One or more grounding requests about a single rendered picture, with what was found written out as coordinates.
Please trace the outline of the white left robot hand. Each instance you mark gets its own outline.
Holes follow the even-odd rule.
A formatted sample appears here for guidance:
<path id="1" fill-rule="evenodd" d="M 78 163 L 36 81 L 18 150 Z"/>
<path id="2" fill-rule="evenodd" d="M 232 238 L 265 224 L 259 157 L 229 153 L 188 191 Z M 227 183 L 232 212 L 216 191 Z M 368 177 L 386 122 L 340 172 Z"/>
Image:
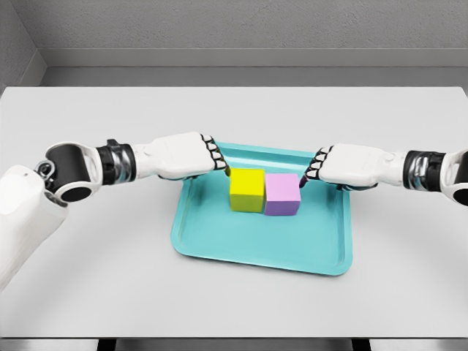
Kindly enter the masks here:
<path id="1" fill-rule="evenodd" d="M 230 176 L 230 166 L 210 135 L 187 132 L 161 137 L 146 149 L 156 174 L 167 180 L 181 180 L 221 170 Z"/>

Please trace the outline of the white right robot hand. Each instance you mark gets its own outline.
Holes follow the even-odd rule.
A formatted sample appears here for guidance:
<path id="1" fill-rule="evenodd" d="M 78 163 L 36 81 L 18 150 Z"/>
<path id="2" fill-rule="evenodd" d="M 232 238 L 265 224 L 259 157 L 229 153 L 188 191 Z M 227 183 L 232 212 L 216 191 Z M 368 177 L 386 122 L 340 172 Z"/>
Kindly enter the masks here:
<path id="1" fill-rule="evenodd" d="M 304 171 L 299 188 L 309 181 L 323 181 L 346 190 L 372 189 L 379 183 L 377 168 L 384 155 L 382 149 L 369 146 L 337 143 L 322 147 Z"/>

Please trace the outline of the yellow cube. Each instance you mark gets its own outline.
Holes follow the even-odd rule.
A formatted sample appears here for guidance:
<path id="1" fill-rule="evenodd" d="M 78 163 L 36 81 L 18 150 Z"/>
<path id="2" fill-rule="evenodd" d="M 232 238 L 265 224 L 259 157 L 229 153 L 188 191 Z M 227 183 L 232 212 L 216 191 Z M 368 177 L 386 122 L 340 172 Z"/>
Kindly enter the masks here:
<path id="1" fill-rule="evenodd" d="M 262 213 L 265 199 L 265 171 L 230 169 L 230 209 L 238 212 Z"/>

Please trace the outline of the pink cube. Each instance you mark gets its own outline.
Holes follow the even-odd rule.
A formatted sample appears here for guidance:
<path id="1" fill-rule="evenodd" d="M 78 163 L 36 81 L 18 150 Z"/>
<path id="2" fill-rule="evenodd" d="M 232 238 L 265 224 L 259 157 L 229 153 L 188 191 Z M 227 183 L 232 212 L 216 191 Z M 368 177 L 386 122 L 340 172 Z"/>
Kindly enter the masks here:
<path id="1" fill-rule="evenodd" d="M 299 177 L 295 173 L 265 175 L 265 209 L 267 216 L 294 216 L 301 204 Z"/>

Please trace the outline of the teal tray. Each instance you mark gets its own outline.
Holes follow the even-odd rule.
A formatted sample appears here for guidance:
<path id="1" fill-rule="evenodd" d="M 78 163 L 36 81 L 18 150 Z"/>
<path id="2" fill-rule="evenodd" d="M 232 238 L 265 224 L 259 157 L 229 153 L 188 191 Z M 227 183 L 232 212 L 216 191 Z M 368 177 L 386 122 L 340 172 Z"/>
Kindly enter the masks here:
<path id="1" fill-rule="evenodd" d="M 294 216 L 230 210 L 228 178 L 184 182 L 170 234 L 187 256 L 338 276 L 352 265 L 350 194 L 310 181 Z"/>

